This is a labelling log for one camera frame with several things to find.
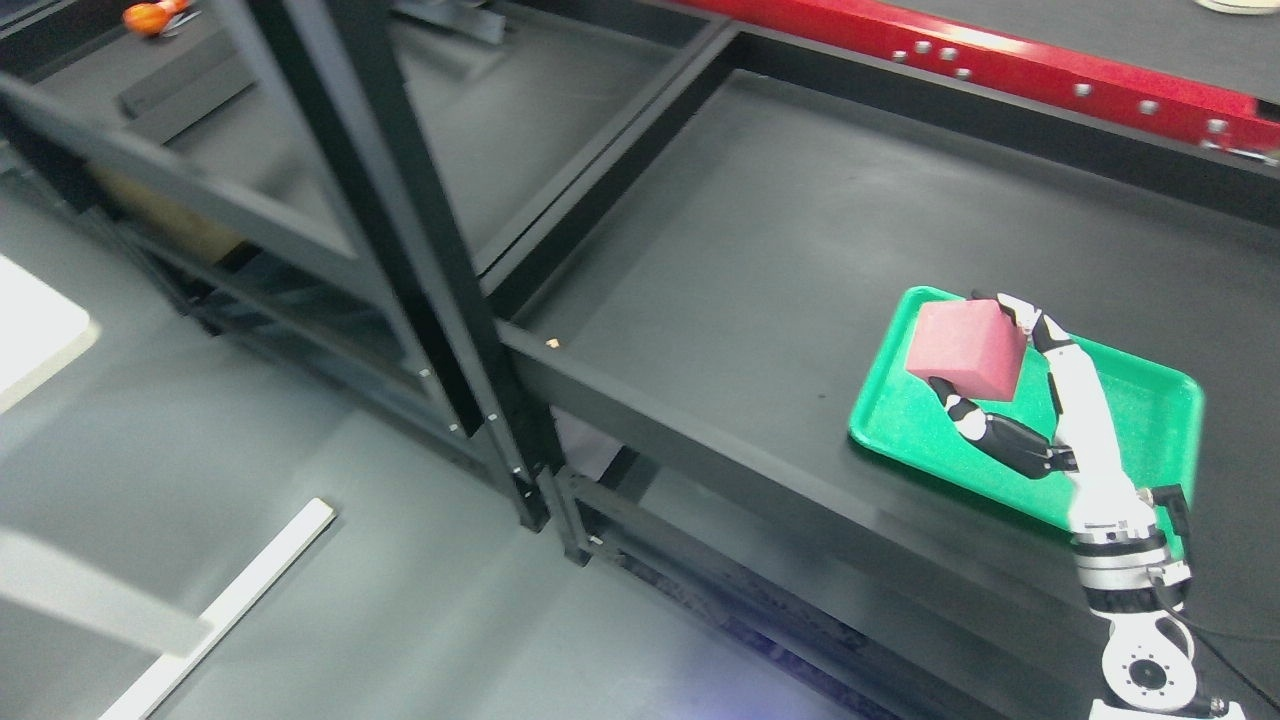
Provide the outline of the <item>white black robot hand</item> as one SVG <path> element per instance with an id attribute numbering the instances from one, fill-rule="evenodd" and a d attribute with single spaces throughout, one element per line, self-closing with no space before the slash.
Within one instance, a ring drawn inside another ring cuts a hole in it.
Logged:
<path id="1" fill-rule="evenodd" d="M 1114 418 L 1092 356 L 1044 310 L 1009 293 L 993 293 L 1001 313 L 1046 360 L 1046 382 L 1057 424 L 1051 437 L 961 395 L 932 377 L 955 430 L 1006 468 L 1030 479 L 1062 473 L 1073 484 L 1068 529 L 1088 544 L 1146 539 L 1156 534 L 1152 506 L 1126 474 Z"/>

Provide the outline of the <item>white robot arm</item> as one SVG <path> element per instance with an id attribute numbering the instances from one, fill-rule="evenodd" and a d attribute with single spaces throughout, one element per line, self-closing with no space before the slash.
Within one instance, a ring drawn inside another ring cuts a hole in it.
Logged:
<path id="1" fill-rule="evenodd" d="M 1245 717 L 1202 680 L 1203 643 L 1180 615 L 1190 568 L 1172 556 L 1162 529 L 1076 533 L 1071 551 L 1089 611 L 1108 624 L 1091 719 Z"/>

